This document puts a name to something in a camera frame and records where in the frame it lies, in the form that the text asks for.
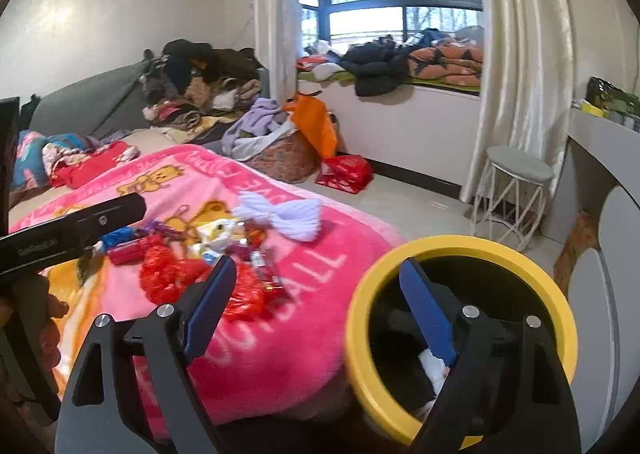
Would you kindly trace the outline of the person left hand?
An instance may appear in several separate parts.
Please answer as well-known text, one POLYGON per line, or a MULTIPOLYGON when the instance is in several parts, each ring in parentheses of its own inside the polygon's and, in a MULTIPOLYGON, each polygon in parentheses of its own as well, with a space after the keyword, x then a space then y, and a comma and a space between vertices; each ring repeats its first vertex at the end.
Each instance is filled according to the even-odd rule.
POLYGON ((38 346, 35 357, 40 367, 50 372, 61 361, 58 348, 61 334, 55 320, 64 318, 70 307, 50 293, 50 283, 45 276, 35 274, 1 289, 1 329, 21 310, 26 311, 28 322, 35 323, 34 329, 27 333, 38 346))

